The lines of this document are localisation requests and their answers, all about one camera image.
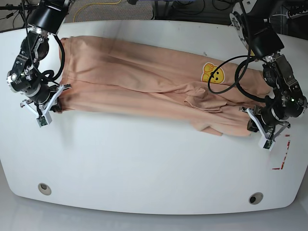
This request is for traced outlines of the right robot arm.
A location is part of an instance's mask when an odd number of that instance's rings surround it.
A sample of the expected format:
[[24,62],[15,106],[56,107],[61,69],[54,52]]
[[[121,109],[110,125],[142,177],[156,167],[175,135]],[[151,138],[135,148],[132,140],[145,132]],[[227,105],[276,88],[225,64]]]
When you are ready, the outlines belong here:
[[[21,107],[31,111],[40,126],[51,123],[50,112],[60,112],[59,96],[71,85],[57,83],[65,64],[65,51],[58,38],[58,31],[74,4],[72,0],[42,0],[31,17],[25,18],[26,38],[20,52],[8,72],[6,81],[13,92],[24,94],[27,99]],[[53,35],[60,48],[60,68],[39,71],[39,63],[49,52],[49,35]]]

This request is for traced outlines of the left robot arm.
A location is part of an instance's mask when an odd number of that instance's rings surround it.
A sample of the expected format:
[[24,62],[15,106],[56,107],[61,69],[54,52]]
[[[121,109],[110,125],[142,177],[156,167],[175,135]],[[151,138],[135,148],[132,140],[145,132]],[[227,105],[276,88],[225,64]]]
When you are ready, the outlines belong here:
[[[281,4],[280,0],[239,0],[230,13],[231,23],[249,54],[235,72],[236,87],[247,98],[265,104],[245,109],[250,117],[247,129],[259,131],[265,143],[270,144],[291,126],[288,118],[299,117],[308,107],[291,65],[280,53],[284,45],[270,23],[270,17]],[[272,88],[274,98],[260,98],[241,87],[242,68],[253,61],[263,61],[263,78]]]

